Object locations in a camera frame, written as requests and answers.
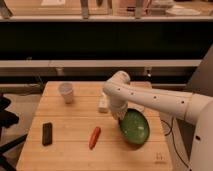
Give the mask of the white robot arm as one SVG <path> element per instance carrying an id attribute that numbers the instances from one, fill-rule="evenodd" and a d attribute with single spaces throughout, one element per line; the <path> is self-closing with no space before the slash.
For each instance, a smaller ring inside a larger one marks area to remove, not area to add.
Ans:
<path id="1" fill-rule="evenodd" d="M 130 85 L 127 72 L 118 71 L 103 84 L 109 109 L 123 119 L 128 102 L 171 114 L 195 126 L 189 171 L 213 171 L 213 97 L 202 94 L 140 88 Z"/>

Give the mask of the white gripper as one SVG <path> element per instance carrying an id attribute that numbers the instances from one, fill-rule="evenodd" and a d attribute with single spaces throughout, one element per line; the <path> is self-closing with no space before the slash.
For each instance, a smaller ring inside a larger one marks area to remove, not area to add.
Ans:
<path id="1" fill-rule="evenodd" d="M 115 106 L 113 104 L 109 104 L 109 109 L 115 120 L 122 120 L 125 116 L 125 113 L 127 112 L 128 104 L 125 103 L 121 106 Z"/>

